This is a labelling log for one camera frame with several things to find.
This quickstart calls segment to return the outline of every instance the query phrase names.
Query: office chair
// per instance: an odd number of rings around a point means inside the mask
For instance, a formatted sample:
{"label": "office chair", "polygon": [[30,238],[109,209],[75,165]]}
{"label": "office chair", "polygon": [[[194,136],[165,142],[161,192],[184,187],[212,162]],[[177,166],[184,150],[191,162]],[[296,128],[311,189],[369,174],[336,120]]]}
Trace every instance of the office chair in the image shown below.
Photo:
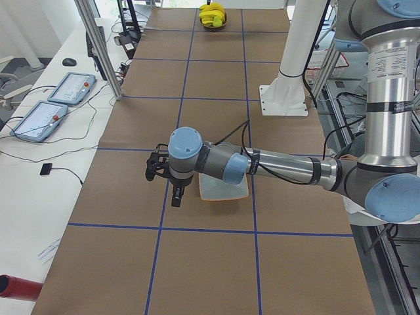
{"label": "office chair", "polygon": [[[0,58],[0,64],[13,59],[13,56]],[[43,70],[32,72],[24,77],[16,77],[11,73],[0,73],[0,107],[13,109],[14,104],[19,104],[25,92],[32,88]]]}

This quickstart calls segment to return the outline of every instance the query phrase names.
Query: white pole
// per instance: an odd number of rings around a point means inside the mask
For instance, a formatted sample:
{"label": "white pole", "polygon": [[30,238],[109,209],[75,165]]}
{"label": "white pole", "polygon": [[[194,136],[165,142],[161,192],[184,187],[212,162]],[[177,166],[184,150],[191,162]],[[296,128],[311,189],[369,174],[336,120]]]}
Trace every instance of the white pole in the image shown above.
{"label": "white pole", "polygon": [[44,68],[44,65],[40,63],[32,47],[25,40],[24,36],[19,30],[19,27],[10,17],[9,11],[1,2],[2,1],[0,1],[0,23],[7,31],[10,39],[16,45],[16,47],[18,48],[22,56],[26,59],[26,61],[28,61],[28,64],[30,65],[33,71]]}
{"label": "white pole", "polygon": [[307,116],[301,74],[328,0],[297,0],[282,63],[271,85],[260,86],[261,109],[268,116]]}

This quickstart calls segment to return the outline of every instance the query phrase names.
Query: red cylinder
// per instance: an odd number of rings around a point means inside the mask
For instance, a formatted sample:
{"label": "red cylinder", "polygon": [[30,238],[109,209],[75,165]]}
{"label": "red cylinder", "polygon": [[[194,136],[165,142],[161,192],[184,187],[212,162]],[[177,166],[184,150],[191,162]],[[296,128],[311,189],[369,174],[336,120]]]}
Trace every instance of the red cylinder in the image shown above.
{"label": "red cylinder", "polygon": [[0,276],[0,297],[36,301],[42,289],[42,283],[16,278],[3,274]]}

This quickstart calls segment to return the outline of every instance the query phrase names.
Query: white stand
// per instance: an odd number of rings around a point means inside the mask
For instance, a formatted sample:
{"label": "white stand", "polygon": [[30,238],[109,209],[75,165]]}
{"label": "white stand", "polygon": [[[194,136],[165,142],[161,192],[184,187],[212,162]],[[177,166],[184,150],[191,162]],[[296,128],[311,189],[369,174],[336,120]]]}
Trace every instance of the white stand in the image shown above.
{"label": "white stand", "polygon": [[284,49],[281,71],[271,85],[260,86],[265,116],[307,116],[302,77],[327,0],[297,0]]}

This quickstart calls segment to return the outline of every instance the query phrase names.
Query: table top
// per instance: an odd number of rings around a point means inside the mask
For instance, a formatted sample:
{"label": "table top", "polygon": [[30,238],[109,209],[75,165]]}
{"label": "table top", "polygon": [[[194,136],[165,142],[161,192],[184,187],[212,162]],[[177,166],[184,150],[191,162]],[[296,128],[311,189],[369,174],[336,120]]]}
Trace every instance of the table top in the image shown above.
{"label": "table top", "polygon": [[[114,22],[102,18],[96,20],[98,26],[104,26],[106,39],[109,38],[108,55],[116,70],[121,62],[127,61],[127,56],[123,48],[115,45],[112,39],[114,35],[111,27]],[[64,67],[62,60],[66,57],[76,59],[77,65]],[[90,105],[83,105],[82,102],[79,106],[69,107],[69,111],[74,112],[68,114],[43,143],[29,143],[7,137],[10,131],[7,127],[0,132],[0,151],[4,152],[0,153],[3,203],[0,207],[0,229],[3,231],[3,241],[0,243],[2,274],[44,282],[52,259],[40,261],[38,254],[61,238],[81,185],[73,174],[65,170],[52,170],[49,176],[39,176],[44,163],[40,160],[51,162],[52,167],[71,169],[84,180],[96,152],[95,146],[103,134],[115,102],[111,88],[105,86],[106,81],[95,70],[93,59],[87,57],[85,27],[82,22],[51,60],[33,89],[43,85],[57,85],[68,72],[95,74],[97,82],[85,100],[102,90],[89,102]],[[51,91],[39,89],[30,93],[13,116],[23,116],[37,101],[46,100]],[[15,119],[8,125],[13,127],[17,123],[18,120]],[[64,138],[78,140],[60,140]],[[81,148],[91,149],[61,155]],[[40,162],[23,161],[5,153]],[[0,314],[30,314],[34,304],[2,299]]]}

